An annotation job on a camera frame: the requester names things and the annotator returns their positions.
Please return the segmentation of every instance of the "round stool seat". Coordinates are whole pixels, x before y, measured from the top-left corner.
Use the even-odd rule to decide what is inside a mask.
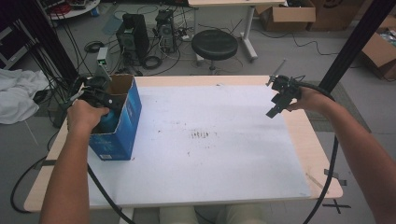
[[[212,61],[229,59],[238,50],[235,37],[221,30],[205,30],[198,33],[192,39],[191,46],[199,56]]]

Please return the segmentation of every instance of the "forearm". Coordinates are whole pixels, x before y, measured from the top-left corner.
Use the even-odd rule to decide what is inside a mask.
[[[40,223],[89,223],[87,147],[90,131],[70,130],[52,172]]]
[[[388,217],[396,211],[396,164],[394,160],[374,137],[339,104],[329,104],[320,113],[331,122],[348,165],[376,220],[383,221],[382,217]]]

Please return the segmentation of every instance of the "human hand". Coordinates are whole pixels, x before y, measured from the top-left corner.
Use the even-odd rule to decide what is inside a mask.
[[[304,109],[323,115],[326,112],[326,107],[334,104],[333,100],[318,91],[306,87],[301,87],[300,89],[302,97],[296,103],[287,107],[289,111]]]
[[[106,107],[95,108],[86,101],[76,100],[73,105],[67,109],[69,130],[78,129],[90,133],[99,123],[100,118],[108,112],[109,109]]]

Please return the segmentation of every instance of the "desktop computer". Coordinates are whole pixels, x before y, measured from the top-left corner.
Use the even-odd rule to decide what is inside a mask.
[[[163,53],[175,53],[177,50],[173,13],[172,9],[159,10],[155,18],[159,45]]]
[[[149,36],[144,15],[124,14],[116,32],[123,61],[128,65],[143,62],[149,50]]]

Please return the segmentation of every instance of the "cardboard box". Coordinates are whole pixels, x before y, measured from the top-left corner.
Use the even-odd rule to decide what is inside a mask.
[[[305,7],[257,6],[256,12],[265,31],[304,31],[307,24],[316,20],[315,7],[309,0],[302,1]]]
[[[387,16],[377,32],[381,33],[388,28],[395,29],[396,17]],[[396,79],[396,47],[383,39],[379,34],[373,34],[361,51],[366,65],[379,77]]]
[[[309,23],[309,31],[345,30],[358,14],[364,0],[311,0],[317,10],[317,20]]]
[[[131,159],[142,104],[134,76],[114,75],[108,93],[125,101],[116,131],[102,133],[98,125],[92,131],[90,147],[102,161],[128,161]]]
[[[364,13],[366,13],[367,9],[370,7],[370,5],[373,3],[374,0],[364,0],[364,3],[361,5],[361,9],[359,9],[358,14],[356,15],[354,21],[359,21],[363,17]],[[389,15],[395,15],[396,14],[396,7],[392,9],[392,11],[389,13]]]

